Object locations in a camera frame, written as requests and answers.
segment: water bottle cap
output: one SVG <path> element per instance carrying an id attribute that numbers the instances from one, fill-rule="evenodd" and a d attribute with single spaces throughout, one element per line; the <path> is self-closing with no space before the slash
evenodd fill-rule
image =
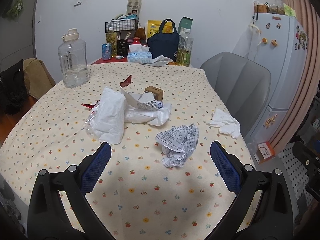
<path id="1" fill-rule="evenodd" d="M 79 39 L 79 33 L 77 32 L 77 28 L 72 28 L 68 30 L 68 34 L 64 34 L 61 39 L 65 41 L 73 41 Z"/>

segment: floral tablecloth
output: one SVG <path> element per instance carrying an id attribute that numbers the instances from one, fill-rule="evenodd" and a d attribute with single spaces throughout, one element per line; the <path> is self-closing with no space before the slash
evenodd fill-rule
<path id="1" fill-rule="evenodd" d="M 85 85 L 67 89 L 58 83 L 20 120 L 0 150 L 0 173 L 29 204 L 39 170 L 64 171 L 99 147 L 84 130 L 90 110 L 81 104 L 94 104 L 105 86 L 118 91 L 119 82 L 132 74 L 125 90 L 163 89 L 164 102 L 172 103 L 170 118 L 160 127 L 126 123 L 122 142 L 112 146 L 112 157 L 86 198 L 116 239 L 205 239 L 235 197 L 209 156 L 210 144 L 218 140 L 243 164 L 254 164 L 242 137 L 233 139 L 208 126 L 216 107 L 227 109 L 204 71 L 134 63 L 91 65 L 89 70 Z M 191 123 L 200 130 L 195 152 L 183 168 L 165 168 L 156 134 Z M 60 195 L 73 227 L 81 230 L 65 193 Z M 249 224 L 257 202 L 258 197 L 240 228 Z"/>

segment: blue soda can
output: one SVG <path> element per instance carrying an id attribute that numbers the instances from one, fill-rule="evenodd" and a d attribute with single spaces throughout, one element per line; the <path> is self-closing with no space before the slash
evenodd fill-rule
<path id="1" fill-rule="evenodd" d="M 102 59 L 111 59 L 111 43 L 102 44 Z"/>

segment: wooden floor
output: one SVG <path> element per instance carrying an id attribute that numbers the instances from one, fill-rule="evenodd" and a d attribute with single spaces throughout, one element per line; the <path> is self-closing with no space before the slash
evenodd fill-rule
<path id="1" fill-rule="evenodd" d="M 20 112 L 14 115 L 7 115 L 0 110 L 0 147 L 11 130 L 36 102 L 37 100 L 35 98 L 29 96 Z"/>

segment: door frame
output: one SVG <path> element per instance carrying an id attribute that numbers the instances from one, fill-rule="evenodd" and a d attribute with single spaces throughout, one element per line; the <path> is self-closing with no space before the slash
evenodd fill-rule
<path id="1" fill-rule="evenodd" d="M 36 56 L 36 40 L 35 40 L 35 24 L 36 24 L 36 5 L 37 0 L 33 5 L 33 15 L 32 15 L 32 49 L 33 49 L 33 57 L 37 58 Z"/>

